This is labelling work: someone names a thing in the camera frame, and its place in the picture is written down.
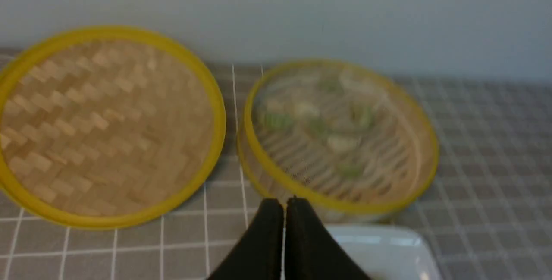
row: white plate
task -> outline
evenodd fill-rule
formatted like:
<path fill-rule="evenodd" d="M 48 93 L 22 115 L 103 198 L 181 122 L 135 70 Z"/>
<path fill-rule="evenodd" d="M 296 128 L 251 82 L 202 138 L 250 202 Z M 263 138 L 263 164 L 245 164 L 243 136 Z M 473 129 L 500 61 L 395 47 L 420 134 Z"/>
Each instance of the white plate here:
<path fill-rule="evenodd" d="M 412 230 L 377 225 L 326 229 L 374 280 L 442 280 L 426 241 Z"/>

